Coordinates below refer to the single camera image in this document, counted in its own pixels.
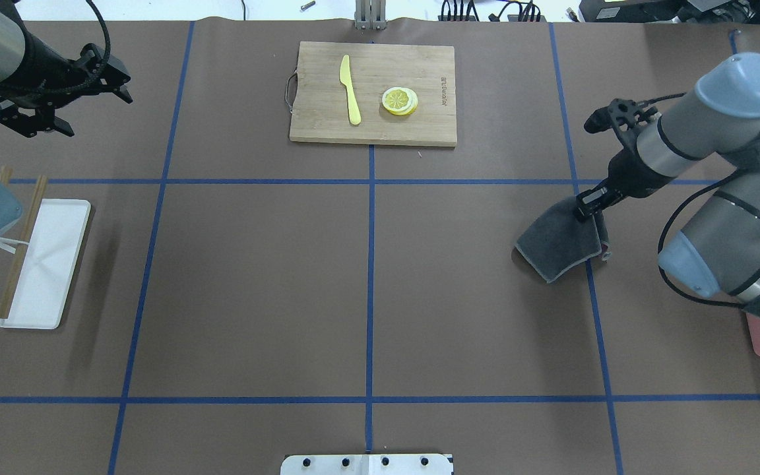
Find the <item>black box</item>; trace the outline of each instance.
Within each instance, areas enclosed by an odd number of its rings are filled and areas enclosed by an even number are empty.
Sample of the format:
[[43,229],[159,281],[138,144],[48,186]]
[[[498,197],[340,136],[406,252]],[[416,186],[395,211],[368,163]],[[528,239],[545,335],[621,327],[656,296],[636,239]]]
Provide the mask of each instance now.
[[676,16],[682,0],[582,0],[579,11],[588,23],[649,23]]

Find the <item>yellow plastic knife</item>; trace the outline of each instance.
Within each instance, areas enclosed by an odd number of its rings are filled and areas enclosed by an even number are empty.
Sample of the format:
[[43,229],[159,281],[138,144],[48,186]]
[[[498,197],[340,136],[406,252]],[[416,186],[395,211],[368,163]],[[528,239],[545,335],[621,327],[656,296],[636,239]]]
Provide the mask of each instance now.
[[338,67],[338,81],[348,91],[348,120],[351,125],[360,125],[362,115],[360,115],[359,106],[356,105],[354,85],[350,82],[350,56],[348,55],[342,57],[342,64]]

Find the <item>wooden chopstick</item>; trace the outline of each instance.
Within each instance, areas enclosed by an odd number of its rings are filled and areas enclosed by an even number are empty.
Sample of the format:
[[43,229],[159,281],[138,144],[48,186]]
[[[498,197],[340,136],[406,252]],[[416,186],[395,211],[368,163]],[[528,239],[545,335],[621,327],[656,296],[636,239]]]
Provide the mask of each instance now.
[[[37,214],[40,213],[40,204],[43,201],[43,195],[46,193],[48,177],[40,175],[37,178],[37,184],[34,186],[34,196],[31,198],[31,207],[28,210],[28,216],[25,218],[25,225],[22,228],[22,234],[19,236],[20,241],[31,240],[31,234],[34,232],[34,225],[37,223]],[[19,274],[22,272],[22,265],[25,263],[25,255],[28,252],[28,246],[19,244],[16,247],[16,253],[13,255],[11,270],[8,273],[8,282],[5,285],[5,292],[2,295],[2,304],[0,305],[0,319],[8,319],[10,309],[13,304],[13,295],[16,294],[16,286],[19,283]]]

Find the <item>white tray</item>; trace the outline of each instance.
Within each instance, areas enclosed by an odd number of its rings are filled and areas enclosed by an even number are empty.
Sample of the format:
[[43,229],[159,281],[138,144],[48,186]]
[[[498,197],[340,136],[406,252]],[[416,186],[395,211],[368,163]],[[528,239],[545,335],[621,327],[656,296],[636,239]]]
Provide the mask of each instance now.
[[84,199],[43,199],[8,319],[0,319],[0,327],[60,325],[89,218],[90,202]]

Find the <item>white metal plate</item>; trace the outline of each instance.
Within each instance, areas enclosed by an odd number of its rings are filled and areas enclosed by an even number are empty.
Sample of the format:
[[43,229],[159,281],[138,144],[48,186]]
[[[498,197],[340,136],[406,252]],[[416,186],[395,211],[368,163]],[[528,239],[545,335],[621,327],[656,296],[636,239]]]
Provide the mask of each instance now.
[[444,454],[370,454],[290,456],[280,475],[453,475],[453,456]]
[[60,325],[88,217],[90,202],[84,199],[43,199],[1,328],[53,330]]

